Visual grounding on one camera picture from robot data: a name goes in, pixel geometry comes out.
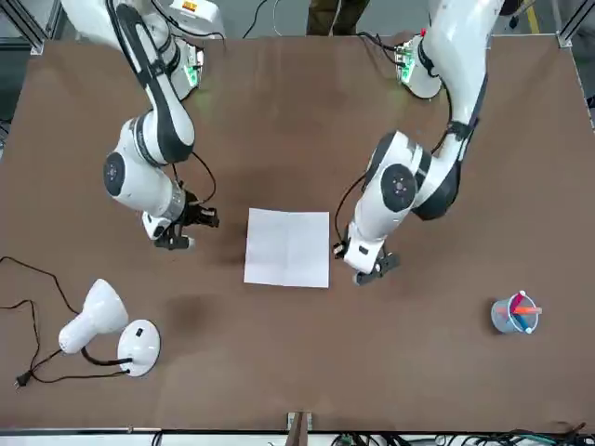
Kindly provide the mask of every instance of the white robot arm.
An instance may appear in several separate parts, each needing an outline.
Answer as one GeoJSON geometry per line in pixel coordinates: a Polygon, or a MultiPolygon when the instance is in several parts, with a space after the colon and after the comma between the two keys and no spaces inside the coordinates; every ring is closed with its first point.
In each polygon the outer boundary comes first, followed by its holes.
{"type": "Polygon", "coordinates": [[[143,226],[156,246],[192,247],[193,239],[183,236],[182,229],[193,224],[216,228],[217,210],[202,207],[161,168],[186,161],[192,153],[194,127],[179,99],[198,85],[202,51],[173,37],[143,0],[117,7],[113,0],[62,4],[80,33],[122,50],[152,105],[122,126],[116,149],[103,166],[105,188],[116,201],[143,213],[143,226]]]}
{"type": "Polygon", "coordinates": [[[195,195],[169,179],[161,167],[188,159],[194,127],[138,11],[119,5],[116,18],[122,49],[152,109],[123,125],[118,145],[103,167],[104,184],[116,201],[143,212],[143,225],[156,246],[187,249],[193,239],[183,236],[182,228],[192,224],[216,228],[217,210],[202,207],[195,195]]]}
{"type": "Polygon", "coordinates": [[[442,0],[427,33],[397,49],[402,83],[419,98],[435,96],[443,83],[451,115],[431,152],[398,131],[378,143],[366,168],[364,195],[334,251],[357,269],[358,284],[398,265],[398,257],[385,254],[383,244],[409,211],[431,220],[455,201],[461,163],[485,95],[487,39],[503,2],[442,0]]]}
{"type": "Polygon", "coordinates": [[[142,16],[178,98],[186,98],[197,85],[192,66],[196,65],[202,53],[170,32],[166,20],[152,7],[150,0],[61,0],[76,31],[95,43],[121,49],[117,24],[112,21],[114,2],[133,7],[142,16]]]}

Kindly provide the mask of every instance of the brown table surface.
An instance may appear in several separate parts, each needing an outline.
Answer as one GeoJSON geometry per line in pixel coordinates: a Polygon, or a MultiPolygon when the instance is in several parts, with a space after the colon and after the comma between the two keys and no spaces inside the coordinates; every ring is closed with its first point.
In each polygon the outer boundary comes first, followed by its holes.
{"type": "MultiPolygon", "coordinates": [[[[227,51],[209,42],[206,63],[204,89],[185,107],[217,175],[221,227],[191,229],[197,249],[169,253],[101,180],[123,121],[148,106],[125,59],[51,42],[30,62],[0,164],[0,253],[56,273],[77,308],[95,279],[108,280],[131,319],[156,322],[163,350],[140,379],[15,392],[33,330],[28,309],[2,312],[1,427],[281,429],[296,410],[313,412],[318,429],[595,426],[595,151],[575,65],[554,37],[494,39],[456,204],[434,222],[410,216],[393,234],[398,270],[356,287],[353,271],[331,261],[328,290],[243,283],[248,207],[333,213],[385,133],[436,143],[444,93],[412,98],[357,38],[227,51]],[[535,334],[495,334],[491,301],[519,289],[544,308],[535,334]]],[[[178,170],[208,193],[198,163],[178,170]]],[[[37,302],[42,354],[53,351],[71,314],[52,281],[3,263],[0,285],[2,305],[37,302]]],[[[113,357],[117,338],[90,349],[113,357]]],[[[39,374],[98,372],[74,355],[39,374]]]]}

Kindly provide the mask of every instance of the white desk lamp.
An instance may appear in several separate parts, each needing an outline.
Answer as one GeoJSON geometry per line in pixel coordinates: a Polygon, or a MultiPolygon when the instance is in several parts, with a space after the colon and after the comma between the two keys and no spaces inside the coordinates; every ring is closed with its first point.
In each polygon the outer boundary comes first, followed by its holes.
{"type": "Polygon", "coordinates": [[[96,365],[119,365],[130,376],[142,376],[157,362],[161,337],[150,321],[138,320],[127,324],[128,313],[120,296],[107,282],[98,279],[86,295],[83,311],[60,330],[59,346],[68,354],[83,350],[83,356],[96,365]],[[117,361],[98,361],[86,353],[85,346],[96,335],[123,329],[118,342],[117,361]]]}

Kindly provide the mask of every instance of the person's leg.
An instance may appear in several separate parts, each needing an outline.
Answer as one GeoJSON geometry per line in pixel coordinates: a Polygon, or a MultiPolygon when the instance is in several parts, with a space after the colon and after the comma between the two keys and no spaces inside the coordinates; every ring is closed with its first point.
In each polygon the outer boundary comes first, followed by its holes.
{"type": "Polygon", "coordinates": [[[355,25],[368,6],[370,0],[342,0],[333,35],[354,35],[355,25]]]}
{"type": "Polygon", "coordinates": [[[328,35],[331,32],[338,0],[311,0],[308,9],[307,35],[328,35]]]}

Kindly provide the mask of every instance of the sheet of paper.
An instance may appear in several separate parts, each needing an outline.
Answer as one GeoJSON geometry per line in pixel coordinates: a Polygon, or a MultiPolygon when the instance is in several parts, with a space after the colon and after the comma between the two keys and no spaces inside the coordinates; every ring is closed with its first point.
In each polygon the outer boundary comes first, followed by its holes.
{"type": "Polygon", "coordinates": [[[244,282],[328,288],[327,212],[250,208],[244,282]]]}

